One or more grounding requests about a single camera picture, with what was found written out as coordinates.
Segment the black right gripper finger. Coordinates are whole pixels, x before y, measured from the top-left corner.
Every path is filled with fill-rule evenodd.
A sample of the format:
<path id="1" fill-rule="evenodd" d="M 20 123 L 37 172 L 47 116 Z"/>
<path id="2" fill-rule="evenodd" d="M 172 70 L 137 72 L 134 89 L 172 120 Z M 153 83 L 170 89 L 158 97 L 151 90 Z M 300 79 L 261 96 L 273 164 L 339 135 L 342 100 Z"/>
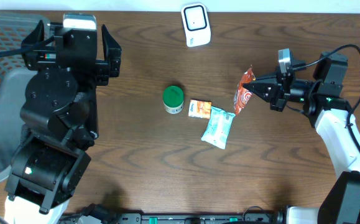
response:
<path id="1" fill-rule="evenodd" d="M 264 79 L 244 83 L 243 87 L 264 101 L 271 102 L 279 86 L 275 80 Z"/>
<path id="2" fill-rule="evenodd" d="M 271 73 L 256 77 L 256 80 L 265 80 L 265 79 L 276 78 L 276 77 L 277 77 L 277 72 L 271 72 Z"/>

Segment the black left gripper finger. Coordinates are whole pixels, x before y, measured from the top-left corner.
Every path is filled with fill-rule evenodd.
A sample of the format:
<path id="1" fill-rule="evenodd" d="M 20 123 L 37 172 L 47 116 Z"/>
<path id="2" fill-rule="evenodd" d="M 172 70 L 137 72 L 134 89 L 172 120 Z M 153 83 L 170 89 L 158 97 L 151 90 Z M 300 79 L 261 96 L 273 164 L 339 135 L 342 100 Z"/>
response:
<path id="1" fill-rule="evenodd" d="M 21 42 L 22 47 L 38 44 L 44 40 L 44 22 L 40 20 L 36 28 Z"/>
<path id="2" fill-rule="evenodd" d="M 103 24 L 101 27 L 104 59 L 109 63 L 109 76 L 118 77 L 121 66 L 122 48 Z"/>

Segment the red chocolate wafer pack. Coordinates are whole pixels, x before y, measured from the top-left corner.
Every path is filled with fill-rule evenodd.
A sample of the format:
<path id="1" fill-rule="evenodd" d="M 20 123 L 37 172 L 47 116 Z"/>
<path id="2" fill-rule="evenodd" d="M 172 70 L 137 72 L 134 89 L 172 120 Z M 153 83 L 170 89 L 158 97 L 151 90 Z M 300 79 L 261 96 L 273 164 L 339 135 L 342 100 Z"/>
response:
<path id="1" fill-rule="evenodd" d="M 237 90 L 234 96 L 234 113 L 238 115 L 242 109 L 246 106 L 247 102 L 252 96 L 252 92 L 243 87 L 243 84 L 248 84 L 256 79 L 252 67 L 250 67 L 244 74 L 242 75 L 238 85 Z"/>

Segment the mint wet wipes pack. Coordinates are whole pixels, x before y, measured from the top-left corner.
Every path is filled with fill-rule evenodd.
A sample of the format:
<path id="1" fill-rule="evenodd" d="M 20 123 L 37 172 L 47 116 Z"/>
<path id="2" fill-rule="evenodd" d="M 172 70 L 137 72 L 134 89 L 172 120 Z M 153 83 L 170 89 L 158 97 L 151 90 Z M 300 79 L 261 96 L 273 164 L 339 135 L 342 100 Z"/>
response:
<path id="1" fill-rule="evenodd" d="M 225 149 L 234 117 L 234 113 L 212 106 L 211 117 L 201 140 Z"/>

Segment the orange snack packet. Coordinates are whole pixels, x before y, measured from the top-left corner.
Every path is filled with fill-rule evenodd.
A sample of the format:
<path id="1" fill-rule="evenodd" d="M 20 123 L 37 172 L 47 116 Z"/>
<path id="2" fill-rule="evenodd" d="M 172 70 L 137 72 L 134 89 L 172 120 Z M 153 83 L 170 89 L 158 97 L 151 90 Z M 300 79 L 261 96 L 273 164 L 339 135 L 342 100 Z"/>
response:
<path id="1" fill-rule="evenodd" d="M 193 118 L 210 119 L 211 102 L 190 100 L 188 115 L 189 117 L 193 117 Z"/>

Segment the green lid jar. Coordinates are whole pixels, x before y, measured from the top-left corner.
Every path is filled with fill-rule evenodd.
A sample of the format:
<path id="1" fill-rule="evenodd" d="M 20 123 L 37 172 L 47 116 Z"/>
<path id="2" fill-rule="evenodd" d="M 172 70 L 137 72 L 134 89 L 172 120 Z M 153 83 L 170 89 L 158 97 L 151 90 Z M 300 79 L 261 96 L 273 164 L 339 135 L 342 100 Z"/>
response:
<path id="1" fill-rule="evenodd" d="M 162 99 L 165 111 L 170 114 L 177 114 L 183 109 L 184 92 L 178 86 L 168 86 L 163 92 Z"/>

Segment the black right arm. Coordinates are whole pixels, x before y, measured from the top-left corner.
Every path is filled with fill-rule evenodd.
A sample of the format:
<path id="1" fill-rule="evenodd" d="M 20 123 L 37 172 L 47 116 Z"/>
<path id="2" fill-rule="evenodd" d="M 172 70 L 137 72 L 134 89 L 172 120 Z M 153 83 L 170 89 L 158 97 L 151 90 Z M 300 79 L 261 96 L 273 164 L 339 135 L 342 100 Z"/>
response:
<path id="1" fill-rule="evenodd" d="M 322 52 L 312 80 L 296 78 L 310 67 L 293 58 L 289 49 L 279 51 L 275 71 L 244 83 L 243 88 L 283 111 L 289 102 L 301 103 L 306 116 L 322 138 L 335 169 L 336 182 L 318 208 L 288 206 L 271 223 L 360 223 L 360 133 L 355 106 L 343 99 L 343 79 L 348 58 L 337 50 Z"/>

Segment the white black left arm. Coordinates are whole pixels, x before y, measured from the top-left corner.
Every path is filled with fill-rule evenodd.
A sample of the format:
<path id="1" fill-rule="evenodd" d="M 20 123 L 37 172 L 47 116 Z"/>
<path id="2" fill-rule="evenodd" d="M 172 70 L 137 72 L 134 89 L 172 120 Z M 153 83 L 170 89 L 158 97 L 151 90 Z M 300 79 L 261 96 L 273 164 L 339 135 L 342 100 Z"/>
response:
<path id="1" fill-rule="evenodd" d="M 25 138 L 6 182 L 8 223 L 58 223 L 85 173 L 99 136 L 96 89 L 119 75 L 121 46 L 95 17 L 44 24 L 22 41 L 34 76 L 20 110 Z"/>

